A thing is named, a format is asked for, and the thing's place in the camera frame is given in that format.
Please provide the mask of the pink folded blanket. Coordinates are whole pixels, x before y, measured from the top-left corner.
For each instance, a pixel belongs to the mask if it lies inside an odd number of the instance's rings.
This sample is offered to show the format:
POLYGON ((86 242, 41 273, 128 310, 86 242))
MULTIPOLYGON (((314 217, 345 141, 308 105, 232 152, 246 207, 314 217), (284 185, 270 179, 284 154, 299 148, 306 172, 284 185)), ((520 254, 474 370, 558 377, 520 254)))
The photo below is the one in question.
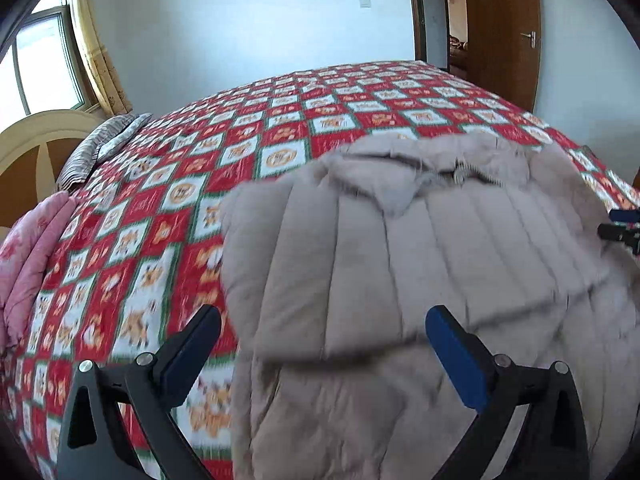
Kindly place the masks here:
POLYGON ((47 197, 18 219, 1 245, 1 352, 24 337, 35 296, 76 200, 65 191, 47 197))

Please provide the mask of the brown wooden door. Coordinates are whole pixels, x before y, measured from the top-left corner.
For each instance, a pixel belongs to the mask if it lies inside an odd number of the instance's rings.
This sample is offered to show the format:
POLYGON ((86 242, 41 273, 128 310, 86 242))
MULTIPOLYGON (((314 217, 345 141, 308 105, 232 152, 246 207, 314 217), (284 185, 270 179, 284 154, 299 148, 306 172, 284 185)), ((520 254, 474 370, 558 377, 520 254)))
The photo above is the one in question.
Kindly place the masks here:
POLYGON ((529 112, 540 65, 540 0, 466 0, 468 81, 529 112), (533 50, 522 32, 538 34, 533 50))

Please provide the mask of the cream and brown headboard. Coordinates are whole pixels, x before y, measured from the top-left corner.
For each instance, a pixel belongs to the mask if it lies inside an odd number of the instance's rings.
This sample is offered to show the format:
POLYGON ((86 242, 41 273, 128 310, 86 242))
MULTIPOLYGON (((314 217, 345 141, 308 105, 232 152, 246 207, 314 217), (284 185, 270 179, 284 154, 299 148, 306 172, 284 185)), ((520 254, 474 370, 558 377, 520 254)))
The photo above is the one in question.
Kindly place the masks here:
POLYGON ((49 110, 1 133, 1 235, 56 189, 66 159, 104 117, 80 110, 49 110))

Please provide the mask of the window with green frame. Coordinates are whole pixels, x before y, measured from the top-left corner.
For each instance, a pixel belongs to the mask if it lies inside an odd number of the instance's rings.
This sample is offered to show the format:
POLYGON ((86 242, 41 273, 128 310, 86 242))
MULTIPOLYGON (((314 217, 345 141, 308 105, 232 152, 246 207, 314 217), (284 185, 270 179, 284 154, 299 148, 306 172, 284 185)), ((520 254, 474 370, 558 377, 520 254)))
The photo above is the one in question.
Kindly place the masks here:
POLYGON ((66 0, 40 0, 1 59, 0 127, 47 110, 88 110, 91 89, 66 0))

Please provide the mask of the grey striped pillow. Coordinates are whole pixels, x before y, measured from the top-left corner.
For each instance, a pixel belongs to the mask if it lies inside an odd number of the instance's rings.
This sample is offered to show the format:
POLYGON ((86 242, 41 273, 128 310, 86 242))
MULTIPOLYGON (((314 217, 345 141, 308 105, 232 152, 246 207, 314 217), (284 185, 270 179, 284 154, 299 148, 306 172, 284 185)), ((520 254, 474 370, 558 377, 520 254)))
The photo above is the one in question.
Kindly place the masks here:
POLYGON ((151 113, 108 118, 97 126, 66 159, 56 179, 58 191, 72 192, 87 182, 93 169, 115 156, 151 119, 151 113))

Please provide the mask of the pale pink puffer jacket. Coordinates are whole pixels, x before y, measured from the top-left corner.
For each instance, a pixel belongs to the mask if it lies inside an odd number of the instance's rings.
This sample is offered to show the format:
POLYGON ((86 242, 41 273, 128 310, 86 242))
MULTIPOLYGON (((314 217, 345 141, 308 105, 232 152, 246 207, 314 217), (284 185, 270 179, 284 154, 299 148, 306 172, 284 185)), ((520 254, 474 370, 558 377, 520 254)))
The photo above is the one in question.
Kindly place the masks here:
POLYGON ((364 136, 224 196, 238 479, 425 479, 472 422, 424 332, 442 304, 522 365, 567 362, 591 477, 639 431, 639 266, 556 145, 364 136))

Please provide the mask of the right floral yellow curtain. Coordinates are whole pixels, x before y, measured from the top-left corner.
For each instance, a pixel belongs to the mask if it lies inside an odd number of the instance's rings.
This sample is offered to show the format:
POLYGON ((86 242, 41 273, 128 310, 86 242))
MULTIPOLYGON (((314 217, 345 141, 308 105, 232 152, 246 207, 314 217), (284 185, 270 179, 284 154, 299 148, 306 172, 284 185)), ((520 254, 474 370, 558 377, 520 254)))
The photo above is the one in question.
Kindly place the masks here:
POLYGON ((92 0, 66 0, 82 65, 93 93, 107 117, 123 115, 132 106, 107 48, 100 39, 92 0))

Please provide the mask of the red checkered cartoon bedspread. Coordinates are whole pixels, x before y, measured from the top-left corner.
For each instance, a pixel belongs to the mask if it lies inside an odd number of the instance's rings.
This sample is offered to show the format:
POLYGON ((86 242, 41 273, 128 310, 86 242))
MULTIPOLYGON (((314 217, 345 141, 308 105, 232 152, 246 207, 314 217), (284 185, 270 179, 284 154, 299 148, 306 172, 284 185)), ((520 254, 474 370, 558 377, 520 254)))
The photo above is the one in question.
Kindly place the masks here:
POLYGON ((274 180, 364 136, 484 134, 556 145, 608 212, 639 196, 532 113, 420 61, 339 65, 219 92, 156 118, 73 195, 24 337, 2 364, 1 406, 40 476, 55 479, 70 386, 85 360, 157 352, 204 304, 221 333, 183 404, 170 411, 214 478, 237 479, 231 387, 239 341, 221 285, 224 196, 274 180))

